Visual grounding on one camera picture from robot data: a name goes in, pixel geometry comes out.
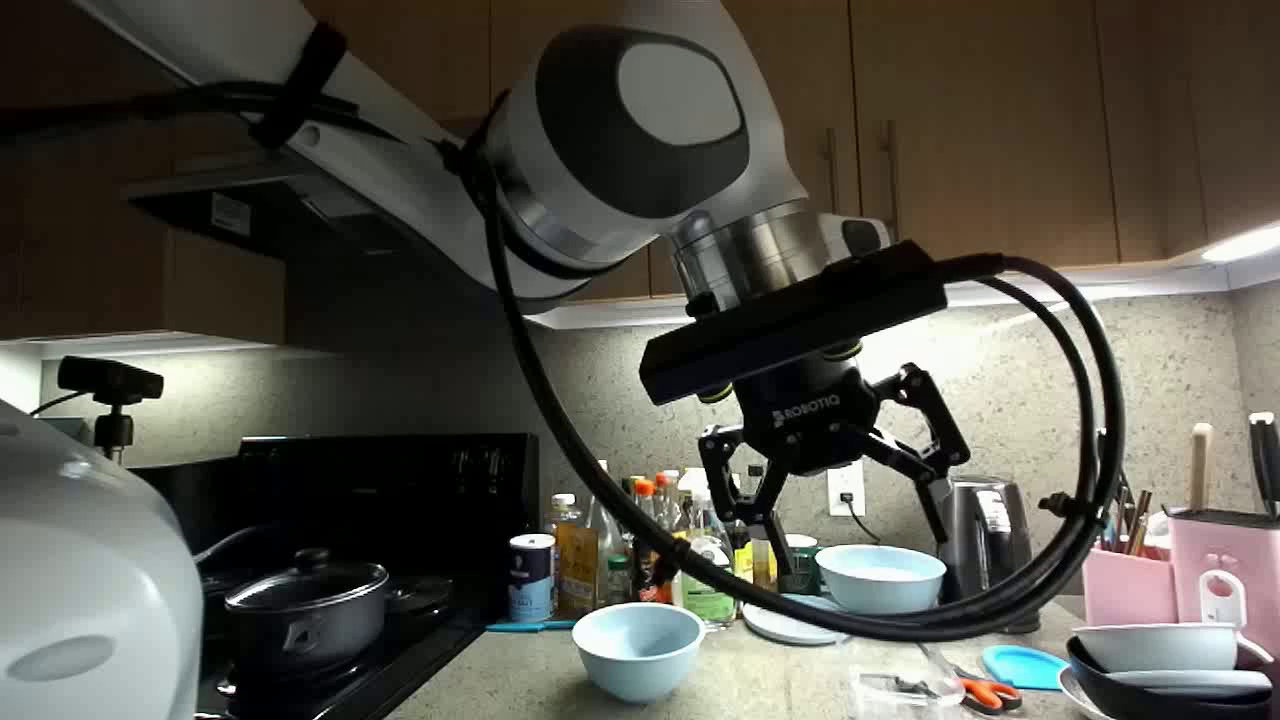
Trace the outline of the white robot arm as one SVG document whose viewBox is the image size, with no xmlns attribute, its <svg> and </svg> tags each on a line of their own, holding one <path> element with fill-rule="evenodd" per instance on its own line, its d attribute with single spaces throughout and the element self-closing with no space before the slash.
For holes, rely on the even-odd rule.
<svg viewBox="0 0 1280 720">
<path fill-rule="evenodd" d="M 561 32 L 470 139 L 299 0 L 73 5 L 179 83 L 11 110 L 7 139 L 124 111 L 239 111 L 515 300 L 561 300 L 667 241 L 713 314 L 648 353 L 644 389 L 737 389 L 763 456 L 842 428 L 835 348 L 945 306 L 929 252 L 852 252 L 807 212 L 763 74 L 720 0 L 628 0 L 608 24 Z M 170 502 L 11 413 L 0 503 L 0 718 L 191 720 L 205 595 Z"/>
</svg>

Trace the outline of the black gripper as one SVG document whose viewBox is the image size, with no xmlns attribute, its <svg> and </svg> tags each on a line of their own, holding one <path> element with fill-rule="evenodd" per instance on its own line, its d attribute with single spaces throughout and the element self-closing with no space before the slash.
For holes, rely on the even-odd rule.
<svg viewBox="0 0 1280 720">
<path fill-rule="evenodd" d="M 932 542 L 948 542 L 948 523 L 932 487 L 945 484 L 957 464 L 970 464 L 972 454 L 926 369 L 904 363 L 894 379 L 874 389 L 842 355 L 815 355 L 741 379 L 737 401 L 743 413 L 743 431 L 708 428 L 695 440 L 713 510 L 737 550 L 763 535 L 773 552 L 786 552 L 776 502 L 790 472 L 814 475 L 852 464 L 866 456 L 866 448 L 878 464 L 913 482 Z M 913 448 L 874 428 L 879 401 L 921 413 L 929 445 Z M 733 456 L 743 440 L 773 464 L 751 493 L 733 482 Z"/>
</svg>

